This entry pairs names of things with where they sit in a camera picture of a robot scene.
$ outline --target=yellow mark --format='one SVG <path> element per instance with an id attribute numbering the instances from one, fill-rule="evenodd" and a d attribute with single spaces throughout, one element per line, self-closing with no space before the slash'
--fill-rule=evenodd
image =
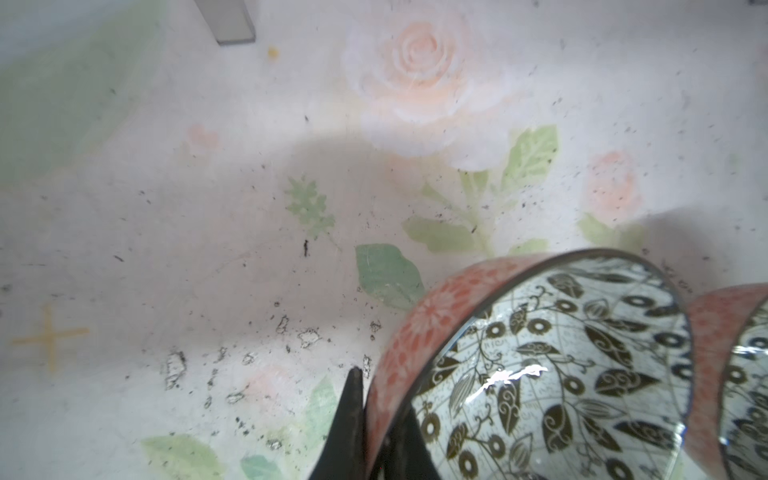
<path id="1" fill-rule="evenodd" d="M 90 330 L 87 328 L 63 330 L 55 332 L 53 330 L 53 313 L 51 304 L 43 307 L 43 334 L 37 336 L 27 336 L 21 339 L 15 339 L 12 345 L 28 345 L 30 343 L 42 343 L 48 351 L 48 370 L 51 373 L 56 371 L 56 339 L 67 338 L 68 336 L 85 335 Z"/>

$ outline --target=yellow cross mark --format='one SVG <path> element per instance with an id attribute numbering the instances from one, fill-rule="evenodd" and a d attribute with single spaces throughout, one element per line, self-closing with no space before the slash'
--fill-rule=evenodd
<path id="1" fill-rule="evenodd" d="M 48 351 L 48 370 L 50 370 L 51 373 L 56 371 L 56 339 L 63 339 L 68 336 L 85 335 L 90 331 L 87 328 L 79 328 L 54 332 L 53 313 L 51 312 L 50 303 L 43 307 L 43 330 L 44 332 L 42 335 L 15 339 L 12 344 L 28 345 L 30 343 L 43 343 L 45 349 Z"/>

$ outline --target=bowl rim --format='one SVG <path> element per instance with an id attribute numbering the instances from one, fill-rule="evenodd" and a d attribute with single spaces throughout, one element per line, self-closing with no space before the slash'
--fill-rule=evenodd
<path id="1" fill-rule="evenodd" d="M 394 428 L 399 425 L 399 423 L 405 418 L 406 414 L 408 413 L 407 407 L 410 406 L 410 402 L 415 396 L 416 390 L 419 386 L 421 386 L 422 382 L 427 378 L 429 373 L 432 371 L 432 363 L 434 362 L 435 358 L 444 355 L 447 350 L 449 349 L 449 346 L 451 345 L 452 341 L 455 339 L 458 339 L 466 329 L 469 328 L 469 320 L 477 316 L 479 313 L 482 313 L 486 311 L 490 306 L 492 306 L 498 299 L 500 299 L 502 296 L 504 296 L 507 292 L 509 292 L 511 289 L 515 288 L 520 283 L 525 282 L 526 280 L 529 280 L 530 278 L 537 276 L 539 273 L 548 270 L 552 267 L 555 267 L 557 265 L 561 265 L 563 263 L 569 263 L 576 260 L 584 259 L 584 258 L 592 258 L 592 257 L 613 257 L 613 258 L 622 258 L 624 260 L 631 260 L 635 263 L 639 263 L 643 265 L 645 268 L 647 268 L 650 272 L 655 273 L 664 281 L 664 285 L 667 287 L 670 295 L 672 296 L 673 301 L 680 307 L 680 312 L 684 315 L 685 322 L 684 322 L 684 329 L 688 332 L 688 341 L 690 342 L 690 348 L 688 354 L 690 355 L 690 362 L 691 362 L 691 368 L 692 368 L 692 375 L 689 380 L 690 382 L 690 388 L 688 389 L 689 395 L 688 395 L 688 404 L 685 408 L 685 412 L 683 414 L 683 418 L 681 422 L 683 423 L 683 431 L 680 433 L 680 444 L 677 446 L 676 450 L 674 452 L 670 452 L 670 458 L 672 458 L 672 462 L 668 465 L 668 472 L 666 472 L 665 480 L 669 478 L 670 473 L 674 469 L 675 464 L 677 463 L 677 456 L 682 452 L 683 446 L 685 443 L 685 432 L 687 431 L 687 423 L 688 423 L 688 417 L 691 412 L 691 407 L 693 406 L 693 400 L 694 400 L 694 382 L 696 379 L 695 371 L 696 371 L 696 365 L 693 361 L 693 351 L 694 351 L 694 335 L 691 330 L 691 324 L 690 324 L 690 318 L 688 317 L 687 312 L 687 304 L 682 299 L 680 293 L 677 290 L 677 287 L 672 283 L 667 276 L 666 273 L 664 273 L 659 267 L 654 265 L 649 260 L 644 259 L 643 257 L 640 257 L 639 255 L 636 255 L 634 253 L 629 253 L 623 250 L 618 250 L 614 248 L 586 248 L 581 250 L 573 250 L 570 252 L 565 253 L 554 253 L 550 254 L 549 257 L 544 257 L 540 262 L 535 263 L 534 265 L 529 266 L 528 268 L 522 270 L 521 272 L 513 275 L 509 279 L 507 279 L 504 283 L 499 285 L 496 289 L 491 291 L 483 300 L 477 303 L 475 308 L 473 308 L 470 313 L 460 322 L 458 322 L 458 325 L 456 328 L 452 331 L 452 333 L 448 336 L 446 336 L 445 340 L 440 344 L 440 347 L 435 350 L 435 352 L 430 357 L 430 360 L 422 367 L 421 371 L 418 375 L 416 375 L 416 378 L 414 379 L 411 386 L 406 390 L 406 393 L 402 397 L 402 400 L 398 404 L 397 409 L 392 414 L 392 418 L 389 420 L 389 424 L 387 425 L 386 431 L 384 433 L 384 436 L 382 437 L 381 444 L 379 445 L 379 450 L 376 452 L 376 457 L 371 463 L 371 470 L 370 473 L 366 476 L 368 480 L 374 480 L 376 472 L 381 469 L 383 461 L 384 461 L 384 451 L 389 449 L 389 437 L 392 434 L 392 431 Z M 495 259 L 488 259 L 484 261 L 493 261 L 500 257 L 496 257 Z M 453 275 L 457 275 L 467 268 L 471 267 L 472 265 L 469 265 L 460 271 L 454 273 Z M 396 330 L 399 331 L 400 328 L 404 325 L 404 321 L 401 321 L 399 328 Z M 376 366 L 376 372 L 374 372 L 373 377 L 371 377 L 371 383 L 373 382 L 374 378 L 376 377 L 376 374 L 378 373 L 378 365 Z M 369 395 L 370 395 L 370 388 L 368 392 L 366 393 L 366 404 L 365 409 L 367 410 L 369 407 Z"/>
<path id="2" fill-rule="evenodd" d="M 759 283 L 750 283 L 749 285 L 760 285 Z M 739 334 L 736 335 L 736 338 L 733 340 L 733 342 L 730 345 L 730 348 L 728 349 L 728 360 L 726 361 L 725 365 L 723 365 L 723 371 L 720 372 L 720 386 L 718 387 L 717 392 L 717 431 L 715 432 L 716 438 L 718 438 L 717 441 L 717 448 L 720 452 L 720 461 L 723 463 L 723 468 L 725 469 L 725 473 L 728 476 L 729 480 L 740 480 L 740 477 L 736 477 L 733 472 L 730 469 L 730 462 L 728 462 L 728 459 L 726 457 L 726 446 L 720 441 L 720 432 L 723 429 L 723 423 L 725 420 L 725 382 L 726 382 L 726 371 L 728 370 L 728 366 L 730 365 L 730 361 L 733 358 L 733 348 L 741 344 L 741 337 L 746 333 L 749 325 L 748 323 L 750 320 L 755 316 L 757 313 L 757 310 L 760 310 L 763 308 L 766 304 L 768 304 L 768 295 L 763 296 L 759 302 L 755 305 L 754 308 L 751 309 L 750 314 L 746 316 L 746 319 L 744 319 L 743 324 L 741 328 L 739 328 Z"/>

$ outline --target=patterned bowl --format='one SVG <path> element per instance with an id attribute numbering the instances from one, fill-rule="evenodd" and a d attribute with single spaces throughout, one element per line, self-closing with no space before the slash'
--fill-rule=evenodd
<path id="1" fill-rule="evenodd" d="M 720 385 L 731 347 L 757 306 L 768 296 L 768 283 L 715 290 L 687 308 L 694 335 L 694 402 L 688 418 L 685 451 L 712 478 L 726 480 L 717 422 Z"/>
<path id="2" fill-rule="evenodd" d="M 385 354 L 366 403 L 368 472 L 666 478 L 690 348 L 674 287 L 639 257 L 480 263 L 425 297 Z"/>
<path id="3" fill-rule="evenodd" d="M 720 451 L 733 480 L 768 472 L 768 298 L 730 350 L 720 396 Z"/>

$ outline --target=gray metal object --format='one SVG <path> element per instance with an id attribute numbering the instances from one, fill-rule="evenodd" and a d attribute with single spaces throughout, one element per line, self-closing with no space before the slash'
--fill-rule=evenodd
<path id="1" fill-rule="evenodd" d="M 195 0 L 219 45 L 256 41 L 256 31 L 243 0 Z"/>

